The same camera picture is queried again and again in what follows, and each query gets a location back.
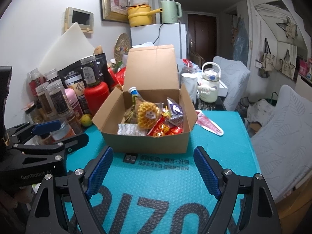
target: teal bubble mailer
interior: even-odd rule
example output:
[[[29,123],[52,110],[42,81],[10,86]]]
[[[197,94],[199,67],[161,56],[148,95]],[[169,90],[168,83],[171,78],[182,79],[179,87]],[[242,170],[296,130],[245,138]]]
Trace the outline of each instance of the teal bubble mailer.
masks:
[[[193,150],[203,146],[209,156],[238,175],[260,172],[249,136],[237,112],[204,111],[223,130],[217,136],[195,125],[186,154],[139,154],[134,164],[114,160],[97,195],[91,199],[99,221],[110,234],[200,233],[216,199],[210,195],[193,161]],[[67,168],[83,168],[105,146],[95,126],[86,130],[89,144],[68,155]],[[228,232],[233,233],[240,214],[239,195]],[[74,222],[71,203],[66,203]]]

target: white cup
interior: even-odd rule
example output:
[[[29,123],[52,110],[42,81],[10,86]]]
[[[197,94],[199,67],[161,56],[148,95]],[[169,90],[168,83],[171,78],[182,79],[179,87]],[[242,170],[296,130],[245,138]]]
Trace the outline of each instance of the white cup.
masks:
[[[184,84],[188,94],[190,95],[191,100],[193,103],[196,103],[196,86],[197,86],[197,75],[196,74],[189,74],[183,73],[181,75],[181,84]]]

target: yellow pot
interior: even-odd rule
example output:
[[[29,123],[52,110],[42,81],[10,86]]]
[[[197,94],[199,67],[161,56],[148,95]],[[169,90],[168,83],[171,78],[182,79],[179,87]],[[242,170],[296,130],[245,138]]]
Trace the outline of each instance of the yellow pot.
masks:
[[[147,26],[152,24],[152,15],[163,12],[163,9],[151,11],[151,6],[140,5],[128,8],[130,27]]]

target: red bottle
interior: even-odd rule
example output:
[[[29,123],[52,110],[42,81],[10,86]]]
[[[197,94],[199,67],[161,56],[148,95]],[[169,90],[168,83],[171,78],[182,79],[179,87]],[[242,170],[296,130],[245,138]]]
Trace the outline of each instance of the red bottle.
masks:
[[[87,56],[80,61],[87,83],[87,88],[85,88],[84,92],[85,100],[87,101],[91,114],[94,116],[110,95],[110,91],[107,84],[101,82],[99,79],[99,69],[96,64],[95,55]]]
[[[92,116],[96,114],[109,95],[110,91],[104,82],[85,89],[85,99],[87,100]]]

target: blue clamp handle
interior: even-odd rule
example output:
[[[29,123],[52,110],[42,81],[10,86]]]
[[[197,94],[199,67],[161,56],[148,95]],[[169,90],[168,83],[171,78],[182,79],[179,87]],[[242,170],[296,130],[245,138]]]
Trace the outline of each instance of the blue clamp handle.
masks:
[[[59,130],[62,123],[59,120],[53,120],[45,123],[37,124],[33,129],[32,133],[34,135],[43,135],[56,130]]]

